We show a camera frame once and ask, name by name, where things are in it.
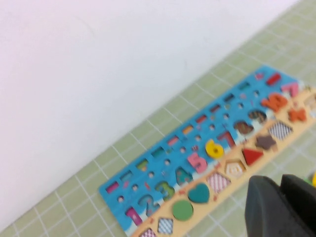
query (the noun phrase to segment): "yellow number 6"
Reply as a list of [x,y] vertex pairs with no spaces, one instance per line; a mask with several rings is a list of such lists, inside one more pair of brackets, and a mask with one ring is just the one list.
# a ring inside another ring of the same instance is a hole
[[205,145],[206,153],[209,157],[219,159],[224,154],[224,149],[221,145],[215,144],[213,140],[209,140]]

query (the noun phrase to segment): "yellow object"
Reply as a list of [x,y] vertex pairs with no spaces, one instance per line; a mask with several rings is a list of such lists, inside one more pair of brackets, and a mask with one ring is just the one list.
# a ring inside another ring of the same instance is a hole
[[316,187],[316,172],[315,172],[315,174],[314,174],[314,176],[313,176],[313,179],[312,179],[312,185],[313,185],[314,187]]
[[205,145],[206,153],[209,157],[219,159],[224,154],[224,149],[221,145],[214,143],[213,140],[209,140]]

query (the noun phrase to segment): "orange star piece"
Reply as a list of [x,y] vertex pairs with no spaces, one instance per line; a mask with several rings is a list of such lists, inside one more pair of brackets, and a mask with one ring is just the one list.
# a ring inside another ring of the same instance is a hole
[[295,109],[290,109],[288,111],[288,115],[289,115],[289,120],[291,122],[295,122],[295,121],[306,121],[306,111],[304,108],[301,108],[299,110],[295,110]]

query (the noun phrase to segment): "red triangle piece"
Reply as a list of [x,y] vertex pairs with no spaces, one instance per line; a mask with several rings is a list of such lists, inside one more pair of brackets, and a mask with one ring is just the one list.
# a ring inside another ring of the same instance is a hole
[[248,148],[243,149],[242,154],[247,165],[252,165],[257,159],[263,156],[262,151],[256,151]]

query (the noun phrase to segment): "red slot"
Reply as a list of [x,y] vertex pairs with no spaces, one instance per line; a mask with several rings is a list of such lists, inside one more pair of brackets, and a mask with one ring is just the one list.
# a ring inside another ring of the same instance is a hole
[[273,85],[275,84],[277,81],[279,81],[281,79],[281,75],[279,73],[275,73],[272,77],[270,77],[267,80],[267,85]]
[[215,105],[213,108],[210,109],[212,113],[216,112],[221,106],[220,105]]
[[175,144],[177,141],[179,140],[179,138],[177,136],[174,136],[173,138],[171,138],[168,141],[168,145],[172,146],[173,144]]
[[199,117],[196,121],[197,121],[197,123],[201,123],[204,120],[206,120],[206,115],[203,115],[203,116]]
[[110,194],[111,192],[113,192],[118,187],[119,187],[119,184],[118,184],[118,182],[115,181],[114,183],[112,183],[110,186],[108,186],[106,188],[106,191]]

